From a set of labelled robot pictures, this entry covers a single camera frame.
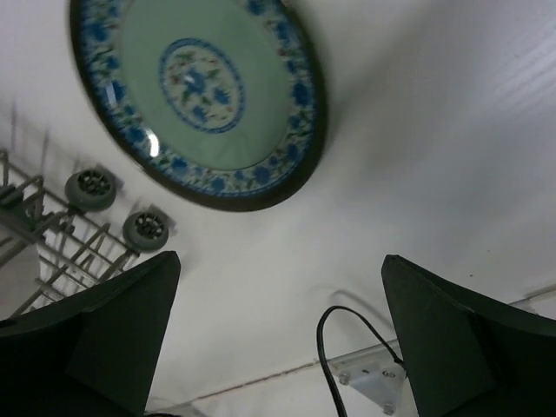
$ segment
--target bolt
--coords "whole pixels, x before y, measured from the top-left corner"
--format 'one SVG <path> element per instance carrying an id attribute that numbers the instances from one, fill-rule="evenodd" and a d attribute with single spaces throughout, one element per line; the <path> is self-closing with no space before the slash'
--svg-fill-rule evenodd
<path id="1" fill-rule="evenodd" d="M 394 405 L 390 404 L 389 402 L 384 404 L 384 407 L 382 407 L 382 412 L 385 415 L 394 415 L 395 411 L 396 411 L 396 409 L 395 409 Z"/>
<path id="2" fill-rule="evenodd" d="M 386 376 L 387 378 L 395 378 L 396 374 L 392 371 L 382 371 L 382 375 Z"/>
<path id="3" fill-rule="evenodd" d="M 351 375 L 347 372 L 342 372 L 340 376 L 338 376 L 338 382 L 340 382 L 340 385 L 349 385 L 350 381 Z"/>

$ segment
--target plate center medallion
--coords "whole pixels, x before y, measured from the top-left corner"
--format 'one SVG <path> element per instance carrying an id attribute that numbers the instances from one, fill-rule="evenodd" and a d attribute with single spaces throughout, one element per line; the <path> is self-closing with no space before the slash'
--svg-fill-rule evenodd
<path id="1" fill-rule="evenodd" d="M 164 51 L 160 83 L 177 115 L 189 126 L 218 134 L 242 119 L 245 93 L 240 74 L 223 51 L 185 38 Z"/>

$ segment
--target metal bracket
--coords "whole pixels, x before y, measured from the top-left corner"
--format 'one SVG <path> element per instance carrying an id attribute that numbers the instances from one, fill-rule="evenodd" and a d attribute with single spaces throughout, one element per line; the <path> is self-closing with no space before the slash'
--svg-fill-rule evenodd
<path id="1" fill-rule="evenodd" d="M 389 344 L 400 355 L 398 342 Z M 340 356 L 328 365 L 340 384 L 365 395 L 381 407 L 385 415 L 394 415 L 400 404 L 406 371 L 393 362 L 382 345 Z"/>

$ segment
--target blue circular border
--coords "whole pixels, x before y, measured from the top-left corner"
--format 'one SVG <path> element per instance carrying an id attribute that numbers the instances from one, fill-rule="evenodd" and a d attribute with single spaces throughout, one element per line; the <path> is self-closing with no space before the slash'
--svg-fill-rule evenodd
<path id="1" fill-rule="evenodd" d="M 226 63 L 226 65 L 228 66 L 228 69 L 230 70 L 230 72 L 234 76 L 234 80 L 235 80 L 235 82 L 237 84 L 237 87 L 238 87 L 238 90 L 240 92 L 239 109 L 237 110 L 237 113 L 235 114 L 234 120 L 232 120 L 226 126 L 222 126 L 221 128 L 218 128 L 218 129 L 206 129 L 206 128 L 203 128 L 202 125 L 194 123 L 193 121 L 189 120 L 177 108 L 177 106 L 174 104 L 174 101 L 172 101 L 172 99 L 171 99 L 172 97 L 169 96 L 168 91 L 164 88 L 164 79 L 165 79 L 164 69 L 166 67 L 166 62 L 168 61 L 169 56 L 172 54 L 172 52 L 174 52 L 178 48 L 181 48 L 182 46 L 189 46 L 189 45 L 204 48 L 205 50 L 209 50 L 210 52 L 212 52 L 213 54 L 218 56 L 220 59 L 222 59 Z M 164 91 L 164 95 L 166 96 L 166 101 L 168 102 L 168 104 L 170 106 L 172 106 L 172 109 L 174 109 L 174 111 L 177 113 L 177 115 L 180 117 L 180 119 L 182 119 L 186 124 L 188 124 L 192 128 L 195 128 L 197 130 L 200 130 L 201 132 L 210 133 L 210 134 L 224 133 L 224 132 L 227 132 L 230 129 L 233 129 L 235 126 L 237 126 L 237 123 L 239 123 L 239 121 L 243 117 L 243 112 L 245 111 L 245 87 L 243 85 L 243 80 L 242 80 L 239 72 L 237 71 L 237 68 L 235 67 L 234 63 L 231 62 L 231 60 L 228 58 L 228 56 L 226 56 L 226 54 L 224 54 L 224 52 L 222 52 L 220 49 L 216 48 L 212 43 L 208 43 L 206 41 L 203 41 L 201 39 L 196 39 L 196 38 L 193 38 L 193 37 L 186 37 L 186 38 L 179 39 L 179 40 L 171 43 L 170 46 L 164 51 L 164 53 L 162 54 L 162 57 L 160 59 L 160 67 L 159 67 L 159 70 L 158 70 L 158 76 L 159 76 L 159 82 L 160 82 L 161 87 L 162 87 L 162 91 Z"/>
<path id="2" fill-rule="evenodd" d="M 245 189 L 245 190 L 219 190 L 214 186 L 216 182 L 222 182 L 225 178 L 233 176 L 238 181 L 253 181 L 256 179 L 256 171 L 260 170 L 260 173 L 264 173 L 263 170 L 269 171 L 273 166 L 273 155 L 276 150 L 281 150 L 282 153 L 286 153 L 286 147 L 283 143 L 280 143 L 277 149 L 267 157 L 263 162 L 256 164 L 248 169 L 241 169 L 236 171 L 217 171 L 213 169 L 208 169 L 203 166 L 194 164 L 193 162 L 186 161 L 184 158 L 174 153 L 168 146 L 163 143 L 160 146 L 160 153 L 157 157 L 152 157 L 149 154 L 149 150 L 146 147 L 146 135 L 144 134 L 144 129 L 148 126 L 144 125 L 142 122 L 137 122 L 133 126 L 129 126 L 125 120 L 121 118 L 121 114 L 115 111 L 115 107 L 111 104 L 108 97 L 106 96 L 105 89 L 107 81 L 111 81 L 111 78 L 103 76 L 102 72 L 95 68 L 96 57 L 100 55 L 97 53 L 99 44 L 106 47 L 113 56 L 116 56 L 116 37 L 114 33 L 109 32 L 117 27 L 119 20 L 121 19 L 121 14 L 125 12 L 125 9 L 129 7 L 129 1 L 126 0 L 104 0 L 99 2 L 98 0 L 79 0 L 81 9 L 78 12 L 79 17 L 79 33 L 76 35 L 76 40 L 80 45 L 80 53 L 82 55 L 83 66 L 85 72 L 88 74 L 88 82 L 91 84 L 91 88 L 96 96 L 96 99 L 101 104 L 102 111 L 104 115 L 111 121 L 112 125 L 119 132 L 121 138 L 135 151 L 135 153 L 140 157 L 141 160 L 146 162 L 156 171 L 160 172 L 166 178 L 168 178 L 173 183 L 180 185 L 186 189 L 195 191 L 201 195 L 209 195 L 219 198 L 237 198 L 237 197 L 254 197 L 274 189 L 286 181 L 292 173 L 295 171 L 297 166 L 304 159 L 308 152 L 311 143 L 314 140 L 314 130 L 317 122 L 317 102 L 315 100 L 315 85 L 314 85 L 314 74 L 310 70 L 310 65 L 308 64 L 309 59 L 305 54 L 301 41 L 297 35 L 296 27 L 289 22 L 288 16 L 282 9 L 281 0 L 268 0 L 263 2 L 262 0 L 233 0 L 240 4 L 248 13 L 250 13 L 253 18 L 261 21 L 261 29 L 270 33 L 274 36 L 277 43 L 277 52 L 284 58 L 284 63 L 287 70 L 292 74 L 296 75 L 297 69 L 291 63 L 294 60 L 299 61 L 301 66 L 306 68 L 305 82 L 308 84 L 310 92 L 310 103 L 305 107 L 308 109 L 309 117 L 307 118 L 308 131 L 298 134 L 296 132 L 289 132 L 286 134 L 286 139 L 283 142 L 288 144 L 288 139 L 290 136 L 299 136 L 301 140 L 296 145 L 299 148 L 295 148 L 295 160 L 290 163 L 280 176 L 272 181 L 264 182 L 259 184 L 259 186 Z M 270 17 L 266 20 L 264 16 L 265 10 L 270 10 Z M 94 17 L 103 16 L 104 20 L 98 20 Z M 274 26 L 272 29 L 268 28 L 268 24 L 272 23 Z M 91 33 L 100 33 L 103 31 L 109 32 L 108 34 L 103 34 L 103 39 L 91 42 Z M 295 50 L 296 58 L 289 58 L 283 54 L 283 51 L 287 48 Z M 111 83 L 117 83 L 118 80 L 112 80 Z M 137 132 L 141 130 L 142 137 L 138 137 Z M 183 175 L 183 171 L 194 172 L 196 179 L 191 181 L 190 177 Z"/>

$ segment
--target metal plate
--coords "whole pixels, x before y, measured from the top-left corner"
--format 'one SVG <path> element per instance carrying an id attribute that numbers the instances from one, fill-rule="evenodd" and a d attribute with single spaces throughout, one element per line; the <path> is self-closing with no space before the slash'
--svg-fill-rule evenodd
<path id="1" fill-rule="evenodd" d="M 279 0 L 72 0 L 83 84 L 123 150 L 216 209 L 264 209 L 311 176 L 326 135 L 321 67 Z"/>

